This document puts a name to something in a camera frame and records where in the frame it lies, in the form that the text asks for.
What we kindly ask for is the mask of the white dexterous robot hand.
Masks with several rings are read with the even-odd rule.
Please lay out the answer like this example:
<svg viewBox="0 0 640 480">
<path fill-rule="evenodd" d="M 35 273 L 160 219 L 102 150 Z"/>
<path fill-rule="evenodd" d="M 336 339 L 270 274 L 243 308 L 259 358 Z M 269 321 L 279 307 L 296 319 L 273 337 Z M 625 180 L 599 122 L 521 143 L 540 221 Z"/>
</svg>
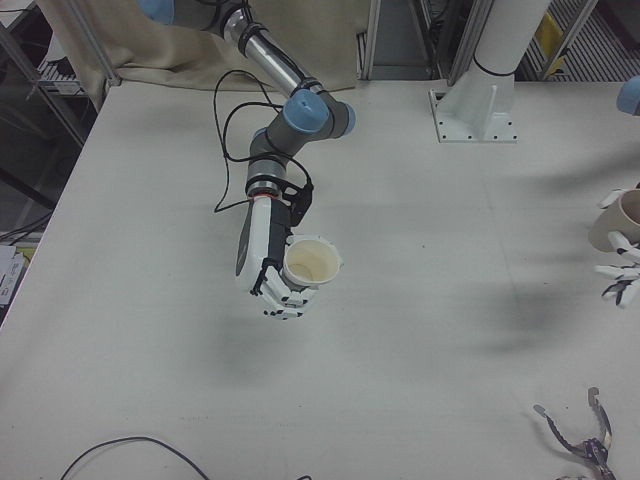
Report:
<svg viewBox="0 0 640 480">
<path fill-rule="evenodd" d="M 242 291 L 265 303 L 266 316 L 301 317 L 319 288 L 335 280 L 342 265 L 337 248 L 325 238 L 291 232 L 283 202 L 266 194 L 249 201 L 235 278 Z"/>
<path fill-rule="evenodd" d="M 626 308 L 639 292 L 639 185 L 613 189 L 597 206 L 602 213 L 588 234 L 590 244 L 596 250 L 614 252 L 631 264 L 599 265 L 594 270 L 613 281 L 602 297 Z"/>
</svg>

